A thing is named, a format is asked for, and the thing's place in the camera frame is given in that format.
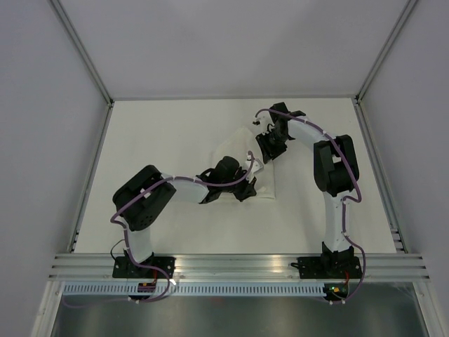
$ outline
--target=white table surface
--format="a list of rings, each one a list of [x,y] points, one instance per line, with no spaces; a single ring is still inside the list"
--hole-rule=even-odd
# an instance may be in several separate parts
[[[395,253],[368,153],[348,98],[161,100],[115,102],[76,243],[77,253],[106,253],[123,230],[109,222],[112,195],[141,168],[194,176],[261,108],[284,101],[356,149],[363,201],[349,208],[349,233],[367,253]],[[276,200],[206,205],[171,202],[152,225],[156,253],[320,253],[325,231],[313,155],[298,141],[274,161]]]

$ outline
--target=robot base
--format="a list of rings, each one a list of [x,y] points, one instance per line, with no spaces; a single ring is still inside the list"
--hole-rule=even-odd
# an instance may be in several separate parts
[[[172,256],[151,256],[146,261],[142,262],[142,264],[159,267],[166,272],[170,278],[173,278],[173,273],[175,271],[175,258]],[[154,270],[135,266],[127,255],[119,256],[116,258],[116,262],[114,264],[112,278],[153,279]],[[157,272],[157,278],[165,279],[165,276],[161,272]]]
[[[323,243],[321,256],[301,257],[294,265],[301,279],[360,279],[362,269],[360,260],[354,256],[354,247],[346,251],[331,252]]]

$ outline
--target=white cloth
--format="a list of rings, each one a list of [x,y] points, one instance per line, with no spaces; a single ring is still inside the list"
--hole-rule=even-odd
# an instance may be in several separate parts
[[[241,127],[232,136],[226,139],[216,151],[214,151],[211,167],[215,167],[224,156],[235,158],[242,166],[246,160],[248,150],[253,152],[255,158],[263,162],[262,151],[260,151],[254,133],[246,127]],[[264,164],[264,169],[259,173],[256,173],[255,177],[257,178],[255,184],[257,195],[252,198],[275,199],[273,162],[271,161],[268,164]],[[220,200],[229,201],[230,199],[239,202],[235,199],[235,196],[230,193],[222,193],[216,202]]]

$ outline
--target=white wall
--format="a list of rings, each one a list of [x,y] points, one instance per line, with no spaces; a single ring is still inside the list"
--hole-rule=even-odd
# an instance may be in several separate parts
[[[449,313],[449,3],[420,1],[363,100],[412,251]]]
[[[62,0],[114,99],[350,95],[406,0]]]
[[[106,105],[46,1],[4,1],[0,46],[0,326],[23,337]]]

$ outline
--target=cable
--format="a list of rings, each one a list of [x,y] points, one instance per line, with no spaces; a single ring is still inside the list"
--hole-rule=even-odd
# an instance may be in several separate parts
[[[350,196],[350,195],[345,195],[345,196],[342,198],[342,203],[343,203],[343,207],[342,207],[342,234],[343,234],[343,237],[346,239],[346,241],[348,241],[352,246],[356,247],[356,248],[362,253],[363,267],[362,267],[362,276],[361,276],[361,278],[360,278],[360,281],[359,281],[358,284],[357,284],[357,287],[356,287],[356,288],[354,289],[354,291],[353,291],[350,295],[348,295],[348,296],[346,297],[346,299],[345,299],[345,300],[349,300],[349,299],[352,298],[352,296],[354,296],[354,294],[360,289],[360,286],[362,285],[363,280],[365,279],[365,274],[366,274],[366,253],[365,253],[365,251],[363,250],[363,248],[362,248],[361,246],[359,246],[358,244],[356,244],[354,241],[352,241],[352,240],[349,238],[349,236],[347,235],[347,231],[346,231],[346,211],[347,211],[347,210],[346,210],[346,203],[345,203],[345,201],[346,201],[346,200],[352,200],[352,201],[354,201],[354,202],[356,202],[356,203],[359,203],[359,202],[362,201],[362,194],[361,194],[361,191],[360,191],[360,187],[358,186],[357,179],[356,179],[356,177],[354,176],[354,173],[353,173],[352,170],[351,170],[351,166],[349,165],[349,162],[347,161],[346,157],[344,156],[343,152],[342,152],[341,149],[338,147],[338,145],[337,145],[337,143],[334,141],[334,139],[333,139],[329,134],[327,134],[327,133],[326,133],[321,127],[319,127],[318,125],[312,123],[312,122],[309,121],[309,120],[301,119],[301,118],[299,118],[299,117],[292,116],[291,114],[286,114],[286,113],[284,113],[284,112],[280,112],[280,111],[273,110],[273,109],[261,109],[261,110],[259,110],[259,111],[255,114],[255,117],[257,117],[261,112],[272,112],[272,113],[274,113],[274,114],[279,114],[279,115],[284,116],[284,117],[287,117],[287,118],[289,118],[289,119],[294,119],[295,121],[299,121],[299,122],[301,122],[301,123],[303,123],[303,124],[309,125],[309,126],[311,126],[312,128],[314,128],[315,130],[317,130],[317,131],[318,131],[319,133],[321,133],[324,137],[326,137],[327,139],[329,139],[330,143],[331,143],[332,146],[335,148],[335,151],[337,151],[338,155],[340,156],[340,159],[342,160],[342,163],[343,163],[344,167],[346,168],[346,170],[347,170],[347,172],[348,172],[348,174],[349,174],[349,177],[351,178],[352,185],[354,186],[354,188],[355,188],[355,190],[356,190],[356,192],[357,192],[357,198],[354,198],[354,197],[352,197],[352,196]],[[339,300],[339,301],[333,302],[333,303],[334,303],[334,304],[340,304],[340,303],[342,303],[342,301]]]
[[[110,220],[111,223],[115,223],[117,225],[120,225],[123,228],[123,235],[124,235],[124,240],[125,240],[125,244],[126,244],[126,251],[128,253],[128,256],[129,256],[131,262],[135,266],[137,266],[137,267],[141,267],[141,268],[144,268],[144,269],[156,270],[156,271],[160,272],[167,279],[167,286],[165,287],[165,289],[163,290],[163,292],[160,295],[158,295],[158,296],[156,296],[154,298],[148,298],[148,299],[145,299],[145,300],[141,300],[140,302],[154,302],[156,300],[159,300],[159,299],[163,298],[163,296],[167,293],[168,289],[170,288],[170,277],[161,268],[153,266],[153,265],[143,265],[143,264],[140,264],[139,262],[137,262],[134,259],[134,256],[131,253],[131,249],[130,249],[130,245],[129,245],[128,226],[126,226],[122,221],[117,220],[117,218],[124,211],[126,211],[129,207],[131,207],[137,200],[139,200],[142,197],[144,197],[147,193],[150,193],[152,190],[154,190],[158,186],[160,186],[160,185],[162,185],[164,183],[167,183],[169,181],[172,181],[172,180],[190,181],[190,182],[195,183],[195,184],[200,184],[200,185],[203,185],[203,186],[211,186],[211,187],[229,187],[229,186],[237,185],[237,184],[241,183],[242,181],[244,181],[250,175],[250,172],[253,169],[253,165],[254,165],[254,161],[255,161],[254,154],[251,151],[248,151],[248,155],[250,156],[250,159],[251,159],[250,167],[248,168],[248,170],[245,172],[245,174],[243,176],[241,176],[239,179],[237,179],[235,181],[232,181],[230,183],[224,183],[224,184],[215,184],[215,183],[206,183],[204,181],[199,180],[198,178],[190,178],[190,177],[182,177],[182,176],[167,177],[165,179],[161,179],[160,181],[154,183],[153,185],[148,187],[146,190],[144,190],[143,192],[141,192],[140,194],[138,194],[137,196],[132,198],[125,206],[121,207],[111,217],[111,220]]]
[[[114,250],[115,247],[117,247],[117,245],[122,242],[125,241],[125,239],[120,240],[119,242],[117,242],[115,245],[112,246],[111,251],[109,252],[111,254],[111,257],[114,259],[114,262],[117,262],[117,259],[115,258],[115,256],[112,254],[112,251]]]

